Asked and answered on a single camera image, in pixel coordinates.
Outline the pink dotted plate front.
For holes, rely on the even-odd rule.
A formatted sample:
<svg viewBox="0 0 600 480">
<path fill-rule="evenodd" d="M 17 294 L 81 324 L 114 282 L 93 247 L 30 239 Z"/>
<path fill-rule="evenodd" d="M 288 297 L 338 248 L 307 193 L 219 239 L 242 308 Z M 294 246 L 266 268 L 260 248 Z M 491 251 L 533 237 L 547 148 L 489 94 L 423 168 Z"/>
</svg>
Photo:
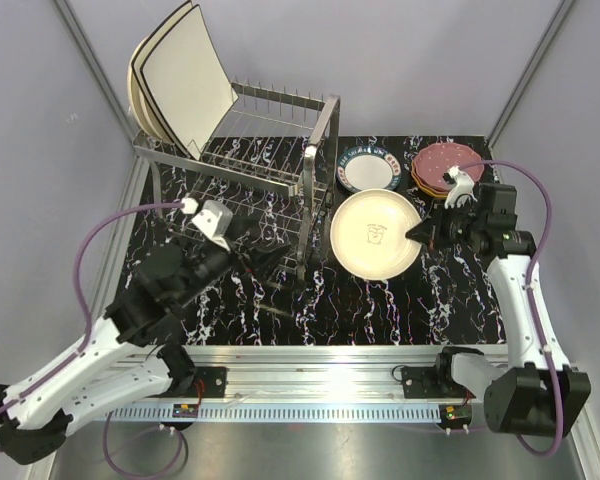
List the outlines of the pink dotted plate front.
<svg viewBox="0 0 600 480">
<path fill-rule="evenodd" d="M 416 183 L 416 185 L 418 186 L 418 188 L 423 191 L 424 193 L 426 193 L 427 195 L 434 197 L 434 198 L 446 198 L 448 195 L 448 191 L 447 190 L 439 190 L 439 189 L 435 189 L 432 188 L 428 185 L 426 185 L 418 176 L 415 172 L 411 172 L 411 177 L 414 180 L 414 182 Z"/>
</svg>

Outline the pink dotted plate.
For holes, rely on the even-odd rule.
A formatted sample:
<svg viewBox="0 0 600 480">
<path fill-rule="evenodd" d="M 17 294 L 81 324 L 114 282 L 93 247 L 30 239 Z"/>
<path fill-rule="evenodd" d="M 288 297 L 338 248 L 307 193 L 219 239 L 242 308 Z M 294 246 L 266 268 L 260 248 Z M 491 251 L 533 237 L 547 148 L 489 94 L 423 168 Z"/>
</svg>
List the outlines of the pink dotted plate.
<svg viewBox="0 0 600 480">
<path fill-rule="evenodd" d="M 411 172 L 411 177 L 414 180 L 414 182 L 416 183 L 416 185 L 418 186 L 418 188 L 423 191 L 424 193 L 426 193 L 427 195 L 434 197 L 434 198 L 446 198 L 448 195 L 448 191 L 447 190 L 439 190 L 439 189 L 435 189 L 432 188 L 428 185 L 426 185 L 418 176 L 415 172 Z"/>
<path fill-rule="evenodd" d="M 465 173 L 474 182 L 478 182 L 483 175 L 485 165 L 477 152 L 455 142 L 434 143 L 416 154 L 412 161 L 412 173 L 429 189 L 449 191 L 451 185 L 444 180 L 444 174 L 451 167 L 464 167 L 473 163 L 478 165 L 466 169 Z"/>
</svg>

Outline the orange dotted plate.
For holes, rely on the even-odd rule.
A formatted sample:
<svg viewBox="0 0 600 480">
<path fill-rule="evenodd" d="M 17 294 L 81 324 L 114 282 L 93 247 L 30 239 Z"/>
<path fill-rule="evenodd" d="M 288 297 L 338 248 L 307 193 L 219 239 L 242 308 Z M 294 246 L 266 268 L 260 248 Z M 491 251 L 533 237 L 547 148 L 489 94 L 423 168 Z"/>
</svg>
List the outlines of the orange dotted plate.
<svg viewBox="0 0 600 480">
<path fill-rule="evenodd" d="M 446 199 L 449 192 L 446 190 L 431 189 L 428 186 L 417 184 L 420 191 L 434 199 Z"/>
</svg>

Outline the white round plate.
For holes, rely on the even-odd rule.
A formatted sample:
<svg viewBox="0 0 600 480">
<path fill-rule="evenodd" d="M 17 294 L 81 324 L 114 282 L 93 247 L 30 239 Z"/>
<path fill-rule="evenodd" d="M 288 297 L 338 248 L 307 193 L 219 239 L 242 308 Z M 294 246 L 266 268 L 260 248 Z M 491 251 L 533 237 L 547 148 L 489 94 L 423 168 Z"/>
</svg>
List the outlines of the white round plate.
<svg viewBox="0 0 600 480">
<path fill-rule="evenodd" d="M 404 196 L 384 189 L 353 194 L 333 215 L 329 240 L 338 263 L 367 281 L 385 281 L 408 270 L 422 245 L 406 237 L 421 223 Z"/>
</svg>

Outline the white plate teal rim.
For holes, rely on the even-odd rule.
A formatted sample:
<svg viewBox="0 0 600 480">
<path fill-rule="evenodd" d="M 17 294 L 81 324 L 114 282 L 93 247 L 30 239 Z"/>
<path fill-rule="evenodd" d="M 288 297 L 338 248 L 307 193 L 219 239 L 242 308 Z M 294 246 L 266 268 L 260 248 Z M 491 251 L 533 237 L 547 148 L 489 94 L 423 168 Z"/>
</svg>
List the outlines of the white plate teal rim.
<svg viewBox="0 0 600 480">
<path fill-rule="evenodd" d="M 389 151 L 377 146 L 346 150 L 337 160 L 336 178 L 351 193 L 369 189 L 395 190 L 402 166 Z"/>
</svg>

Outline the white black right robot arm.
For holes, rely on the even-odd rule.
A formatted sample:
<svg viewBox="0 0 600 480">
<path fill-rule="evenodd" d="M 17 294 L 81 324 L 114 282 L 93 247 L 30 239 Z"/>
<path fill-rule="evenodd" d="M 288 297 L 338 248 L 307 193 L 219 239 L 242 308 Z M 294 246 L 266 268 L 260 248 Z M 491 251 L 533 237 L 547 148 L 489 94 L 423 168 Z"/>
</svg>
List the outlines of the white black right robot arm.
<svg viewBox="0 0 600 480">
<path fill-rule="evenodd" d="M 591 383 L 572 368 L 555 337 L 541 291 L 539 248 L 517 227 L 516 200 L 510 185 L 456 185 L 405 235 L 436 250 L 469 247 L 486 269 L 505 327 L 507 370 L 474 348 L 445 347 L 433 366 L 433 385 L 445 397 L 471 393 L 494 433 L 564 438 Z"/>
</svg>

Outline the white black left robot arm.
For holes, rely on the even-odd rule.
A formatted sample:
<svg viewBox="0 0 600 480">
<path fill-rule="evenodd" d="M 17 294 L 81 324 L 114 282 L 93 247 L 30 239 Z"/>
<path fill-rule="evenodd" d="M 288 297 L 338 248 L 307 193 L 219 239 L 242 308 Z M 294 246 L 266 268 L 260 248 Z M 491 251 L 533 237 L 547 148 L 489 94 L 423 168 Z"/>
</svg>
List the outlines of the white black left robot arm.
<svg viewBox="0 0 600 480">
<path fill-rule="evenodd" d="M 176 239 L 153 248 L 90 332 L 29 378 L 0 384 L 0 453 L 19 465 L 57 451 L 97 417 L 146 397 L 183 397 L 197 368 L 181 323 L 226 273 L 269 276 L 289 243 L 266 244 L 235 218 L 221 247 Z"/>
</svg>

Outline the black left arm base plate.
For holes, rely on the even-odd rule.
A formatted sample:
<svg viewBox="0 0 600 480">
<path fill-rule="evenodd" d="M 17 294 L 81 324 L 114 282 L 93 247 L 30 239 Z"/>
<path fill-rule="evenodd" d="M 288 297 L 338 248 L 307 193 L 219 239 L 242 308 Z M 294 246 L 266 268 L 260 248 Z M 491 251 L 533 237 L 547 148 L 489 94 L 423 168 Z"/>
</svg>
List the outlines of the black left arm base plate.
<svg viewBox="0 0 600 480">
<path fill-rule="evenodd" d="M 167 392 L 168 398 L 196 398 L 201 393 L 203 398 L 223 399 L 227 387 L 228 369 L 224 366 L 198 367 L 194 379 L 182 391 Z"/>
</svg>

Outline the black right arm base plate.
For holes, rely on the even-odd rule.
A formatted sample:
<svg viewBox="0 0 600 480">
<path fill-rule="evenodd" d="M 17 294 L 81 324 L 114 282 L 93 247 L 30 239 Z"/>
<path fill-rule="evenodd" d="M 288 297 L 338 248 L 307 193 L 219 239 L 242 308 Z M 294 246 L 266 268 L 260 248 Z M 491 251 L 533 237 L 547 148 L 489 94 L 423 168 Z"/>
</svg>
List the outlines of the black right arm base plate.
<svg viewBox="0 0 600 480">
<path fill-rule="evenodd" d="M 465 389 L 441 375 L 434 366 L 402 366 L 399 372 L 405 399 L 460 399 L 465 397 Z"/>
</svg>

